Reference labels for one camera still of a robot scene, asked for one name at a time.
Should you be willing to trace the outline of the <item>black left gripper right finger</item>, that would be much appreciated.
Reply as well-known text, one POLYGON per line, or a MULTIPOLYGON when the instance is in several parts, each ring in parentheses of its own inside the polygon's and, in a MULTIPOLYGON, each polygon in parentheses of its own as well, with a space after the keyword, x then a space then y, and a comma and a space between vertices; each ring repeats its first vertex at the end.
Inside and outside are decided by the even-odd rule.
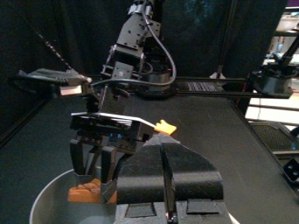
POLYGON ((178 141, 161 142, 170 175, 177 224, 232 224, 224 203, 220 172, 210 161, 178 141))

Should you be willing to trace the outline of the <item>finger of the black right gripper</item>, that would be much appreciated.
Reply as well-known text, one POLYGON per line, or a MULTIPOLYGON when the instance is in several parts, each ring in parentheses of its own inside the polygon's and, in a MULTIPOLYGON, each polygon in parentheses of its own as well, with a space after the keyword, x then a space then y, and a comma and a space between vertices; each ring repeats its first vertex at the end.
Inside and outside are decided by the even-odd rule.
POLYGON ((82 142, 76 139, 69 140, 69 155, 73 171, 77 175, 90 175, 94 165, 92 159, 94 156, 94 149, 88 149, 88 154, 84 154, 82 142))
POLYGON ((101 149, 101 175, 100 194, 101 202, 112 204, 116 202, 116 180, 114 170, 117 162, 117 148, 104 146, 101 149))

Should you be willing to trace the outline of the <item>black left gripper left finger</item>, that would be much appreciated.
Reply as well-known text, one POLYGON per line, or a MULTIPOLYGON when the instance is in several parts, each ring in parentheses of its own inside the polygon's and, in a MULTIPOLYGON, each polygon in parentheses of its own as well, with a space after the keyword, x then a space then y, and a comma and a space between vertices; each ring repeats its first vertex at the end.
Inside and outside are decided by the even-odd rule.
POLYGON ((114 224, 166 224, 164 168, 157 134, 122 163, 116 181, 114 224))

